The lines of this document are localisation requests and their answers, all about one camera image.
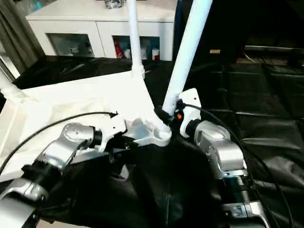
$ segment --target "white plastic bracket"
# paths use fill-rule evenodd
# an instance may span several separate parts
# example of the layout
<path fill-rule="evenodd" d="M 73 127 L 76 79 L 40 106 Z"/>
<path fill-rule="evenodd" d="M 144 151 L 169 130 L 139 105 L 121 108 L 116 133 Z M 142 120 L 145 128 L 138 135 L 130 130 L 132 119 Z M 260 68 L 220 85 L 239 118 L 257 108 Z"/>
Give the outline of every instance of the white plastic bracket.
<path fill-rule="evenodd" d="M 139 146 L 155 144 L 161 147 L 169 144 L 171 135 L 170 130 L 164 131 L 149 123 L 144 124 L 140 118 L 135 119 L 128 132 L 124 134 L 124 136 L 134 138 L 133 142 Z"/>
<path fill-rule="evenodd" d="M 199 94 L 196 88 L 188 89 L 180 93 L 178 98 L 179 100 L 181 99 L 185 104 L 195 105 L 201 108 Z M 186 127 L 191 120 L 196 120 L 196 119 L 200 120 L 200 110 L 186 106 L 183 109 L 183 112 L 184 112 L 184 120 L 180 126 L 180 134 L 185 138 L 189 138 L 189 135 L 186 134 Z"/>
<path fill-rule="evenodd" d="M 106 144 L 110 139 L 114 137 L 114 135 L 125 132 L 126 130 L 126 124 L 125 120 L 122 116 L 116 115 L 109 121 L 109 124 L 103 124 L 102 127 L 99 128 L 101 132 L 103 133 L 103 138 L 101 141 L 101 144 L 98 148 L 98 152 L 105 151 Z"/>

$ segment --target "white cabinet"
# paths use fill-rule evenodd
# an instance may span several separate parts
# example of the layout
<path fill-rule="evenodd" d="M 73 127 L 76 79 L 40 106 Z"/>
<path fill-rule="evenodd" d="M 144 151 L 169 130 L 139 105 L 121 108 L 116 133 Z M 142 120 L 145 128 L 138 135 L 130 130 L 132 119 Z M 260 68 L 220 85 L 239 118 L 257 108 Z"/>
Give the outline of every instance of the white cabinet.
<path fill-rule="evenodd" d="M 128 22 L 97 22 L 101 42 L 104 47 L 105 56 L 116 58 L 114 38 L 129 36 Z M 139 22 L 138 32 L 140 37 L 155 37 L 158 41 L 155 44 L 160 50 L 160 60 L 172 60 L 173 44 L 173 23 L 169 22 Z"/>
<path fill-rule="evenodd" d="M 141 41 L 150 55 L 158 49 L 160 60 L 172 60 L 176 5 L 177 0 L 137 1 Z M 129 36 L 127 6 L 107 9 L 104 1 L 57 0 L 26 19 L 46 55 L 116 58 L 113 39 Z"/>
<path fill-rule="evenodd" d="M 105 57 L 95 21 L 28 22 L 46 55 Z"/>

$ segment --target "metal joint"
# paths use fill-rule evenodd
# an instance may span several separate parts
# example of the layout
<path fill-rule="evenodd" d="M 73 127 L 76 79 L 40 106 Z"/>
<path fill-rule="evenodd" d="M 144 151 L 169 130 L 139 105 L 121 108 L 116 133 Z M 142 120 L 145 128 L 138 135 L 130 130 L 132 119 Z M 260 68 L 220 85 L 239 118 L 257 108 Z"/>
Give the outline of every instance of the metal joint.
<path fill-rule="evenodd" d="M 31 223 L 31 227 L 36 227 L 34 225 L 38 218 L 34 212 L 35 208 L 28 203 L 6 196 L 0 200 L 0 227 L 28 227 L 29 221 L 34 221 L 34 223 Z"/>
<path fill-rule="evenodd" d="M 59 138 L 51 142 L 37 160 L 51 164 L 63 172 L 72 162 L 77 150 L 89 147 L 93 139 L 93 127 L 69 123 L 63 128 Z"/>
<path fill-rule="evenodd" d="M 203 121 L 195 130 L 194 141 L 206 154 L 216 179 L 247 175 L 243 153 L 225 128 Z"/>
<path fill-rule="evenodd" d="M 244 218 L 260 218 L 266 228 L 270 228 L 269 222 L 263 211 L 263 206 L 260 201 L 253 201 L 249 203 L 230 203 L 222 205 L 224 212 L 235 219 Z"/>
<path fill-rule="evenodd" d="M 0 200 L 6 195 L 15 192 L 25 198 L 38 201 L 48 197 L 48 192 L 40 185 L 24 178 L 15 179 L 0 195 Z"/>

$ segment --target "white base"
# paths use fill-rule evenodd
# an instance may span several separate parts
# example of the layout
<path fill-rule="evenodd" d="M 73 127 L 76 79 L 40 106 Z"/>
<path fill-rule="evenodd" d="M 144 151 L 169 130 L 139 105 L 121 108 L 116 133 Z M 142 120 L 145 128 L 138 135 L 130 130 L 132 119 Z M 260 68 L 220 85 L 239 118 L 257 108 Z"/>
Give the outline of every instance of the white base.
<path fill-rule="evenodd" d="M 154 106 L 142 76 L 132 77 L 131 71 L 25 89 L 23 92 L 39 102 L 29 99 L 6 102 L 0 114 L 0 165 L 21 139 L 49 123 L 75 114 L 108 111 L 118 112 L 129 122 L 136 118 L 155 119 Z M 41 150 L 59 136 L 65 124 L 79 122 L 98 127 L 108 120 L 109 116 L 102 114 L 82 116 L 45 130 L 12 157 L 0 176 L 0 182 L 20 177 L 22 166 L 31 164 Z"/>

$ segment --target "black cable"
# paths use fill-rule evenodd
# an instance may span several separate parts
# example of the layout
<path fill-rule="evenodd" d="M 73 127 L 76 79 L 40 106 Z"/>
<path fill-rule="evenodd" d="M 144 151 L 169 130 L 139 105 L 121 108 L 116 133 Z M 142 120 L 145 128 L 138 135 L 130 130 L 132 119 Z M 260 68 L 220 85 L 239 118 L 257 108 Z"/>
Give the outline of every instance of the black cable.
<path fill-rule="evenodd" d="M 285 197 L 285 195 L 284 195 L 284 193 L 282 191 L 282 188 L 280 187 L 280 185 L 278 184 L 278 182 L 276 181 L 276 179 L 272 175 L 271 171 L 269 170 L 269 168 L 267 167 L 267 165 L 265 164 L 265 162 L 259 156 L 257 156 L 256 154 L 254 154 L 250 150 L 248 150 L 248 148 L 246 148 L 246 150 L 245 150 L 244 146 L 243 146 L 243 143 L 241 142 L 241 140 L 234 134 L 234 132 L 225 123 L 223 123 L 223 121 L 221 121 L 219 118 L 217 118 L 214 114 L 212 114 L 211 112 L 209 112 L 209 111 L 207 111 L 205 109 L 197 107 L 195 105 L 185 104 L 185 103 L 182 103 L 180 105 L 188 106 L 188 107 L 192 107 L 192 108 L 198 109 L 202 113 L 205 113 L 205 114 L 211 116 L 212 118 L 214 118 L 218 122 L 219 125 L 221 125 L 222 127 L 226 128 L 229 131 L 230 135 L 238 143 L 238 146 L 240 147 L 240 149 L 241 149 L 242 152 L 244 152 L 244 153 L 247 152 L 249 155 L 251 155 L 252 157 L 254 157 L 262 165 L 262 167 L 264 168 L 264 170 L 268 173 L 270 179 L 273 181 L 276 190 L 280 193 L 281 198 L 283 200 L 283 203 L 285 204 L 286 211 L 287 211 L 287 214 L 288 214 L 289 227 L 290 228 L 294 228 L 295 225 L 294 225 L 293 215 L 291 213 L 291 210 L 290 210 L 289 204 L 288 204 L 288 202 L 286 200 L 286 197 Z"/>
<path fill-rule="evenodd" d="M 280 226 L 279 226 L 277 220 L 275 219 L 273 213 L 271 212 L 271 210 L 269 209 L 269 207 L 264 203 L 263 198 L 262 198 L 260 192 L 258 191 L 255 182 L 253 182 L 253 183 L 254 183 L 254 186 L 255 186 L 255 189 L 256 189 L 257 196 L 258 196 L 258 198 L 260 199 L 260 201 L 261 201 L 263 207 L 266 208 L 267 213 L 270 215 L 270 217 L 271 217 L 271 219 L 273 220 L 273 222 L 275 223 L 275 225 L 276 225 L 278 228 L 280 228 Z"/>
<path fill-rule="evenodd" d="M 94 115 L 94 114 L 108 114 L 108 115 L 110 115 L 111 118 L 117 115 L 115 113 L 110 113 L 110 112 L 82 113 L 82 114 L 78 114 L 78 115 L 73 115 L 73 116 L 67 117 L 67 118 L 62 119 L 62 120 L 58 120 L 56 122 L 53 122 L 53 123 L 50 123 L 49 125 L 44 126 L 43 128 L 41 128 L 38 131 L 36 131 L 33 134 L 31 134 L 25 140 L 23 140 L 22 143 L 20 143 L 12 152 L 10 152 L 10 154 L 6 157 L 6 159 L 4 160 L 4 162 L 2 163 L 2 165 L 0 167 L 0 175 L 2 174 L 3 170 L 5 169 L 5 166 L 10 161 L 10 159 L 12 158 L 12 156 L 17 152 L 17 150 L 19 150 L 24 144 L 26 144 L 29 140 L 31 140 L 32 138 L 34 138 L 36 135 L 38 135 L 42 131 L 44 131 L 44 130 L 52 127 L 52 126 L 55 126 L 57 124 L 60 124 L 60 123 L 62 123 L 64 121 L 67 121 L 67 120 L 71 120 L 71 119 L 74 119 L 74 118 L 77 118 L 77 117 L 80 117 L 80 116 L 84 116 L 84 115 Z"/>

